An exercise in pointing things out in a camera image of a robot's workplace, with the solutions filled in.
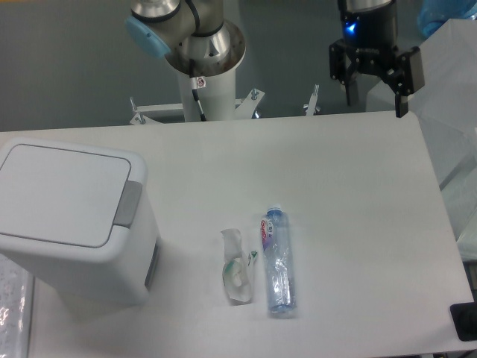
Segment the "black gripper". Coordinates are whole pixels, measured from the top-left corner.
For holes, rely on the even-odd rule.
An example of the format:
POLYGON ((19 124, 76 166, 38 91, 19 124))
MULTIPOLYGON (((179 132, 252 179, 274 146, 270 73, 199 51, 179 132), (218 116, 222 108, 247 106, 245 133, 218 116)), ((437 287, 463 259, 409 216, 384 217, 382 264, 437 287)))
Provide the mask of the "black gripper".
POLYGON ((408 97, 424 87, 422 54, 414 46, 397 52, 395 1, 339 1, 342 38, 329 46, 329 75, 358 103, 356 73, 385 78, 394 93, 397 118, 409 111, 408 97))

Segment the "silver robot arm blue cap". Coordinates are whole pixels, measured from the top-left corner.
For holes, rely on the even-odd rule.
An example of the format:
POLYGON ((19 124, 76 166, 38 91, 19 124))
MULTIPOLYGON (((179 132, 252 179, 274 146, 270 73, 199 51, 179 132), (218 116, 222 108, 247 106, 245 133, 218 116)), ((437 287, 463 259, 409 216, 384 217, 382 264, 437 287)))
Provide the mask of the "silver robot arm blue cap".
MULTIPOLYGON (((348 104, 358 101, 358 75, 380 78, 394 94, 397 117, 425 84, 418 47, 397 46, 395 1, 340 1, 341 38, 329 46, 329 76, 343 87, 348 104)), ((263 98, 257 89, 236 98, 236 69, 246 44, 224 18, 222 1, 133 1, 125 20, 144 53, 163 58, 177 73, 188 122, 250 119, 263 98)))

